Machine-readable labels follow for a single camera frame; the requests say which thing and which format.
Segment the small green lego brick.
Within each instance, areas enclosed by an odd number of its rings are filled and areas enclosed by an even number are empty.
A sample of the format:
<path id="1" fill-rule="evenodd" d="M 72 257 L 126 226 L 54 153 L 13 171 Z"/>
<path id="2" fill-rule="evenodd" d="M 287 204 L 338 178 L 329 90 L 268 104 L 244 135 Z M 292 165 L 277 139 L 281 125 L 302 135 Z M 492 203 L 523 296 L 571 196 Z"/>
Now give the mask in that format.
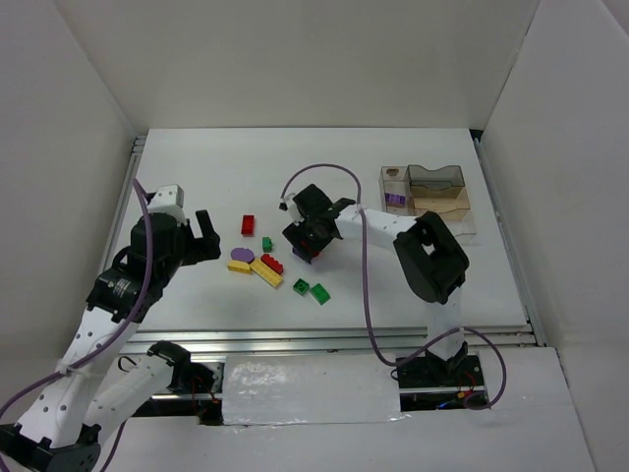
<path id="1" fill-rule="evenodd" d="M 273 250 L 273 243 L 270 237 L 263 236 L 261 238 L 261 247 L 264 253 L 270 253 Z"/>

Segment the purple round lego piece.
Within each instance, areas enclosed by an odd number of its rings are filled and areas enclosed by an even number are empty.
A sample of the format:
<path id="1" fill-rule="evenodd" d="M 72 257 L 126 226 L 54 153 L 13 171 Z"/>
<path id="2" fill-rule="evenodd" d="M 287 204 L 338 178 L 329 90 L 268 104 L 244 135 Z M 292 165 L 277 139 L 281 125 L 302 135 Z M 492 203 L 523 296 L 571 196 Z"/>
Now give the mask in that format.
<path id="1" fill-rule="evenodd" d="M 255 258 L 256 255 L 255 253 L 249 249 L 249 248 L 234 248 L 231 253 L 230 253 L 230 257 L 233 261 L 238 261 L 238 262 L 242 262 L 245 264 L 250 264 Z"/>

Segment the long yellow lego plate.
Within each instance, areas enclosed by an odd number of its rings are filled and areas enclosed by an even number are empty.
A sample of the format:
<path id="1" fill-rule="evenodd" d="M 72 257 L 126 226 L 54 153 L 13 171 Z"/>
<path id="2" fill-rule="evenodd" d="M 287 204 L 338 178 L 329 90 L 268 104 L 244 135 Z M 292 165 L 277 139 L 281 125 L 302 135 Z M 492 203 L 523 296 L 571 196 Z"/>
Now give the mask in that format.
<path id="1" fill-rule="evenodd" d="M 277 288 L 283 281 L 283 277 L 275 272 L 270 266 L 265 264 L 261 259 L 256 258 L 250 263 L 253 273 L 258 275 L 268 285 Z"/>

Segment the red rectangular lego brick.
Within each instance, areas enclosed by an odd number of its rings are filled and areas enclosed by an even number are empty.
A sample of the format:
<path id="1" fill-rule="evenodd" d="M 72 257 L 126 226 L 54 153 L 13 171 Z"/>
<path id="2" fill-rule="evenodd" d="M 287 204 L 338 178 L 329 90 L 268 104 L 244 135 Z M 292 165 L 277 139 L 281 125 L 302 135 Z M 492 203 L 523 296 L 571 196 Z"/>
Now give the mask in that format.
<path id="1" fill-rule="evenodd" d="M 244 237 L 253 237 L 255 235 L 256 217 L 252 214 L 245 214 L 242 217 L 241 235 Z"/>

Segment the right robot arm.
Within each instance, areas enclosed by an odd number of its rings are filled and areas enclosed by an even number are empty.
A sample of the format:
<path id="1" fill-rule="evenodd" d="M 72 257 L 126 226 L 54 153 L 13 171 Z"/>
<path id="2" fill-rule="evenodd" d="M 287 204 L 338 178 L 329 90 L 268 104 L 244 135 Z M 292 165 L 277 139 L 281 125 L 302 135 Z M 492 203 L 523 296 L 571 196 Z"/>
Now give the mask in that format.
<path id="1" fill-rule="evenodd" d="M 428 341 L 421 354 L 427 357 L 429 374 L 442 382 L 459 375 L 468 354 L 460 298 L 470 261 L 437 213 L 404 216 L 347 198 L 333 202 L 314 184 L 281 196 L 279 207 L 291 217 L 282 234 L 293 253 L 307 264 L 334 240 L 362 243 L 363 303 L 372 347 L 377 343 L 369 307 L 368 248 L 395 255 L 410 290 L 427 310 Z"/>

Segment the green square lego brick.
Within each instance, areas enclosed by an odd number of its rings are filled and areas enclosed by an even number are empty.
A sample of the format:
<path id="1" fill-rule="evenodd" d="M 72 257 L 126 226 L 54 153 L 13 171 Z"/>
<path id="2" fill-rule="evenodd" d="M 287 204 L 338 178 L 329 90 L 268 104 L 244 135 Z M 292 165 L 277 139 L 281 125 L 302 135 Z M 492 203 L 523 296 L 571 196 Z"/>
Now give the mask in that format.
<path id="1" fill-rule="evenodd" d="M 298 278 L 292 286 L 293 291 L 300 296 L 306 295 L 310 291 L 310 288 L 310 284 L 302 278 Z"/>

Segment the red studded lego brick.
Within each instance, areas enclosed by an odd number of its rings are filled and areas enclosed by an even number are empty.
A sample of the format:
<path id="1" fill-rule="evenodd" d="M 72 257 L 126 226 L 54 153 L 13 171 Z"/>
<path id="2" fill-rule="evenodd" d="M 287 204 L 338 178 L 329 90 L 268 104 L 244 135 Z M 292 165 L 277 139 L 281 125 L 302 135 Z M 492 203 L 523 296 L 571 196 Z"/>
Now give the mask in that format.
<path id="1" fill-rule="evenodd" d="M 260 260 L 266 265 L 268 266 L 270 269 L 272 269 L 275 273 L 282 275 L 284 272 L 284 265 L 279 262 L 277 259 L 275 259 L 271 254 L 268 253 L 264 253 Z"/>

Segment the light green lego brick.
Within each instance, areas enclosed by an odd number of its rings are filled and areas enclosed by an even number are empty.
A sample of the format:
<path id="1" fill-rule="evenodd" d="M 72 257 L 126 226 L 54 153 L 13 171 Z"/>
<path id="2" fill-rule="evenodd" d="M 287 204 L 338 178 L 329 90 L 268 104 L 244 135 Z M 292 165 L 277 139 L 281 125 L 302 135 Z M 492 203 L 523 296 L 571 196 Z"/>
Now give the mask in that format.
<path id="1" fill-rule="evenodd" d="M 329 292 L 320 283 L 313 285 L 310 293 L 321 306 L 331 299 Z"/>

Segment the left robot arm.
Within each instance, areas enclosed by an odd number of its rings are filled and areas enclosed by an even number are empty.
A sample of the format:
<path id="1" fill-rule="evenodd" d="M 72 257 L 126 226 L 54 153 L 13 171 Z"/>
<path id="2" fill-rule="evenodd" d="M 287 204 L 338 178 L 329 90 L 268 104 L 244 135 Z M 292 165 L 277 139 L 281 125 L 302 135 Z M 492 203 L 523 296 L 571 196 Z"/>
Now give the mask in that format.
<path id="1" fill-rule="evenodd" d="M 211 393 L 216 374 L 179 344 L 160 340 L 142 362 L 105 391 L 99 388 L 126 342 L 182 266 L 219 258 L 220 237 L 209 214 L 189 220 L 164 212 L 141 217 L 129 246 L 95 280 L 78 332 L 56 371 L 36 382 L 39 395 L 15 423 L 1 427 L 1 455 L 30 471 L 90 471 L 102 444 L 148 399 Z"/>

